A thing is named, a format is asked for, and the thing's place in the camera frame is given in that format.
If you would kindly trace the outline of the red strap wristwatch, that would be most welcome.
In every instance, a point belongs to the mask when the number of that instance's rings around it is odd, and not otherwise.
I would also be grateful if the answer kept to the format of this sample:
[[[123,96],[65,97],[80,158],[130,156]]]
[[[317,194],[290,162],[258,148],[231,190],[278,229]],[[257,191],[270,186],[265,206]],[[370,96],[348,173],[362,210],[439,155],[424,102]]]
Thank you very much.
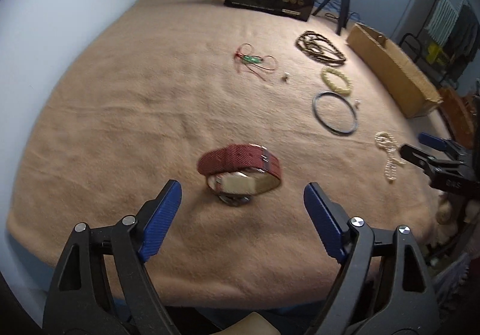
[[[202,155],[197,171],[221,201],[237,206],[281,186],[279,159],[267,147],[230,144]]]

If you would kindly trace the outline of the red string green pendant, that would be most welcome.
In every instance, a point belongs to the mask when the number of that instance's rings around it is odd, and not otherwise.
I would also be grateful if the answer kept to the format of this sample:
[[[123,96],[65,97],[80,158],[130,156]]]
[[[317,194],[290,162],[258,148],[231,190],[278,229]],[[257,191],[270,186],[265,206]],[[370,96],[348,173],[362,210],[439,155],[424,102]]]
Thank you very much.
[[[272,55],[257,55],[249,43],[243,43],[233,53],[233,65],[238,74],[252,73],[263,82],[278,69],[278,61]]]

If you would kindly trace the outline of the orange object on floor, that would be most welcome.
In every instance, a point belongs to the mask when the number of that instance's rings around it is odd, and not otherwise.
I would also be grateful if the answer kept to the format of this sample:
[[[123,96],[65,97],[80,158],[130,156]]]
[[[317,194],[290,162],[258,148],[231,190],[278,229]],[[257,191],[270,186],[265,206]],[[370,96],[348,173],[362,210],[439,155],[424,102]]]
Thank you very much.
[[[476,130],[476,108],[473,95],[467,94],[461,97],[451,87],[440,88],[439,94],[442,97],[439,110],[447,123],[451,138],[468,150],[472,150]]]

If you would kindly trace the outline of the cardboard box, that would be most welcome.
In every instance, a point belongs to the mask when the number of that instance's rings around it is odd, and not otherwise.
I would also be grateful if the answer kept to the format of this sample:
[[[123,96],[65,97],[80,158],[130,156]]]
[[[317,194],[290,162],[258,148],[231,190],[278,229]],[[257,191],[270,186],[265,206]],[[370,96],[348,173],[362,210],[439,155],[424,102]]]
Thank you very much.
[[[442,104],[428,77],[384,34],[356,23],[346,43],[377,76],[405,117],[426,116]]]

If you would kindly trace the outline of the black metal rack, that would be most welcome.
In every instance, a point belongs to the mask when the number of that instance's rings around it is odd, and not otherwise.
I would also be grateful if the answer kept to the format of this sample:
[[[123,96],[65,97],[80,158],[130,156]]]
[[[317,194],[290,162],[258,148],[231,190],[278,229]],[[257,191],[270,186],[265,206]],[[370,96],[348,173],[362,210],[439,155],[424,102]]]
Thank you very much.
[[[399,47],[402,48],[415,63],[422,57],[423,45],[412,33],[406,33],[402,36],[399,42]]]

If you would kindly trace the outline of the tan blanket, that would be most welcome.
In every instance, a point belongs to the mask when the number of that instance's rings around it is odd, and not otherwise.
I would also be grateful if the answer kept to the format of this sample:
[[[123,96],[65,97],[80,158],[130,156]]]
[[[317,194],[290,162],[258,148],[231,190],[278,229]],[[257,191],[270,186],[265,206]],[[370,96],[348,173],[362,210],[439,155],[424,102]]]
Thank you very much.
[[[408,225],[419,242],[436,229],[438,196],[412,165],[384,176],[378,132],[416,136],[375,74],[341,37],[344,73],[360,100],[349,137],[312,114],[320,65],[295,47],[318,19],[293,19],[223,0],[138,0],[70,66],[32,130],[16,178],[7,228],[42,262],[55,265],[73,227],[96,228],[134,214],[178,180],[182,202],[147,269],[168,305],[265,309],[323,299],[338,272],[303,204],[315,181],[351,216],[375,228]],[[263,82],[238,74],[233,53],[249,43],[277,59]],[[284,82],[289,73],[289,82]],[[282,184],[230,207],[196,164],[234,143],[267,147]]]

